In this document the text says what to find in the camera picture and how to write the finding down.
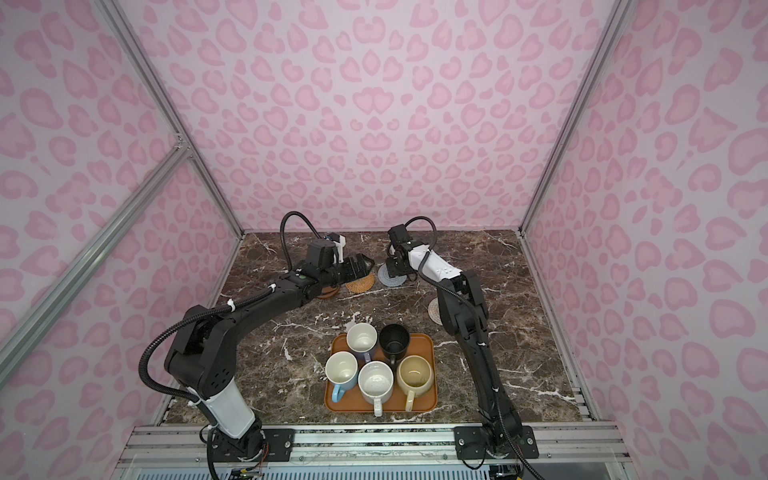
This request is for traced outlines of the black ceramic mug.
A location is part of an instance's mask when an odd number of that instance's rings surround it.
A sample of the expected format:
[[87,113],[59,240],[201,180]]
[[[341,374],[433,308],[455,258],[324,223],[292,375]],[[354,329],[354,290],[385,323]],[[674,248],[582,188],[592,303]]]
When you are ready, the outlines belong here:
[[379,345],[386,363],[392,370],[406,357],[410,345],[410,333],[402,325],[388,324],[379,334]]

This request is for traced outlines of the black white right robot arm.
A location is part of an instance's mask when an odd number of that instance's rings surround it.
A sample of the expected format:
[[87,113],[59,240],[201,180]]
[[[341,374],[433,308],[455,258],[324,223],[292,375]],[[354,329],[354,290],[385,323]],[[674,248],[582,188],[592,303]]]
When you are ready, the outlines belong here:
[[479,278],[461,270],[435,252],[437,229],[426,216],[417,216],[388,230],[387,273],[416,275],[436,288],[441,324],[465,356],[485,430],[486,450],[493,456],[516,458],[525,465],[525,438],[518,410],[505,392],[489,338],[488,307]]

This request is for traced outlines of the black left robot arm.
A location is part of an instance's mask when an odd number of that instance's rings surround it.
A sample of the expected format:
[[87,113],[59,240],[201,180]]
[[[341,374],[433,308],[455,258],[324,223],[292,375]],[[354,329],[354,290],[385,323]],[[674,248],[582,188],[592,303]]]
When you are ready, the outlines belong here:
[[263,454],[261,421],[235,382],[238,345],[273,318],[371,273],[375,261],[361,253],[342,256],[340,239],[312,240],[305,258],[262,291],[221,308],[190,309],[173,333],[164,367],[208,419],[211,450],[238,460]]

